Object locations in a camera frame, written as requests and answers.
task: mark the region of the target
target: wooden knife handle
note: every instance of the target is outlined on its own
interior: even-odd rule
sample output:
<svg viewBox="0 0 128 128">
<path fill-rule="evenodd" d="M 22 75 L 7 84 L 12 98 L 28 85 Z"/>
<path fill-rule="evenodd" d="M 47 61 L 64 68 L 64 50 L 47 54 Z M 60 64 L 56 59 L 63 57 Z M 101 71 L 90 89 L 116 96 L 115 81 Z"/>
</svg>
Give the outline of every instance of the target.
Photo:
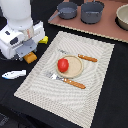
<svg viewBox="0 0 128 128">
<path fill-rule="evenodd" d="M 97 59 L 92 58 L 92 57 L 83 56 L 83 55 L 80 55 L 80 54 L 78 54 L 78 57 L 81 58 L 81 59 L 92 61 L 92 62 L 97 62 Z"/>
</svg>

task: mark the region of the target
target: fork handle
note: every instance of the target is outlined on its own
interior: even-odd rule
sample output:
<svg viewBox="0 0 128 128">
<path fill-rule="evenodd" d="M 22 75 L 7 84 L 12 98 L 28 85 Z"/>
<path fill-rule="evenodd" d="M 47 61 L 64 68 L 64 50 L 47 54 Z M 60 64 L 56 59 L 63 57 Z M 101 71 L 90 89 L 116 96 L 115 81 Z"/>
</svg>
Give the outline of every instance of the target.
<svg viewBox="0 0 128 128">
<path fill-rule="evenodd" d="M 66 78 L 64 78 L 64 82 L 65 82 L 65 83 L 68 83 L 68 84 L 71 84 L 71 85 L 74 85 L 74 86 L 76 86 L 76 87 L 78 87 L 78 88 L 81 88 L 81 89 L 85 89 L 85 88 L 86 88 L 83 84 L 74 82 L 74 81 L 69 80 L 69 79 L 66 79 Z"/>
</svg>

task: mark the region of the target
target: knife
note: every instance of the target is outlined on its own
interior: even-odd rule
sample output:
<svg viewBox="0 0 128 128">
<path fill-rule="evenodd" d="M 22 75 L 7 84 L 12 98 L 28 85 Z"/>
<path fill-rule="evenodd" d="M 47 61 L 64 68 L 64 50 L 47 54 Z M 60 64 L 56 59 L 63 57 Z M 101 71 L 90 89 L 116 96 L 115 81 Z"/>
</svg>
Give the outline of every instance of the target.
<svg viewBox="0 0 128 128">
<path fill-rule="evenodd" d="M 61 50 L 61 49 L 58 49 L 58 51 L 60 51 L 60 52 L 62 52 L 64 54 L 71 54 L 70 52 L 67 52 L 67 51 L 64 51 L 64 50 Z M 79 58 L 84 59 L 84 60 L 89 60 L 89 61 L 92 61 L 92 62 L 97 62 L 96 58 L 92 58 L 92 57 L 88 57 L 88 56 L 84 56 L 84 55 L 80 55 L 80 54 L 75 54 L 75 53 L 72 53 L 72 55 L 78 56 Z"/>
<path fill-rule="evenodd" d="M 25 75 L 26 75 L 26 70 L 22 70 L 22 71 L 7 72 L 7 73 L 3 74 L 2 77 L 5 79 L 15 79 L 19 76 L 25 76 Z"/>
</svg>

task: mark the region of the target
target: gray pot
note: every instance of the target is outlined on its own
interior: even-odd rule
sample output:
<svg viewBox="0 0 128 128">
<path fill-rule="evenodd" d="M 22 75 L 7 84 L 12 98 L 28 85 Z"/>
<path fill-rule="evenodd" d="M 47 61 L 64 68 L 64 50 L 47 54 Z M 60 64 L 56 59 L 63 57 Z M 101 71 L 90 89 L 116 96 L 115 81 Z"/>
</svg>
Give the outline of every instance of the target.
<svg viewBox="0 0 128 128">
<path fill-rule="evenodd" d="M 52 16 L 48 21 L 53 20 L 56 16 L 59 15 L 62 19 L 72 19 L 77 15 L 77 4 L 73 2 L 62 2 L 57 6 L 58 13 L 55 16 Z"/>
<path fill-rule="evenodd" d="M 88 24 L 97 23 L 102 16 L 103 6 L 97 2 L 86 2 L 81 6 L 81 20 Z"/>
</svg>

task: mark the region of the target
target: pot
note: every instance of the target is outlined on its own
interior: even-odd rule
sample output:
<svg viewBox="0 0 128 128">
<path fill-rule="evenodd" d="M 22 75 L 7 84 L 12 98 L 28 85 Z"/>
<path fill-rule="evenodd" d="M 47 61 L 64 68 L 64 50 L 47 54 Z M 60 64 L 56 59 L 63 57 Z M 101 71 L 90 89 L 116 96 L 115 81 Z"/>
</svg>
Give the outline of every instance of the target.
<svg viewBox="0 0 128 128">
<path fill-rule="evenodd" d="M 95 0 L 86 2 L 81 5 L 81 20 L 87 24 L 97 23 L 101 19 L 102 11 L 103 6 Z"/>
<path fill-rule="evenodd" d="M 125 29 L 128 30 L 128 4 L 123 5 L 117 9 L 116 12 L 119 25 Z"/>
<path fill-rule="evenodd" d="M 77 15 L 77 4 L 73 2 L 62 2 L 57 6 L 58 13 L 51 17 L 48 21 L 53 20 L 56 16 L 59 15 L 63 19 L 72 19 Z"/>
</svg>

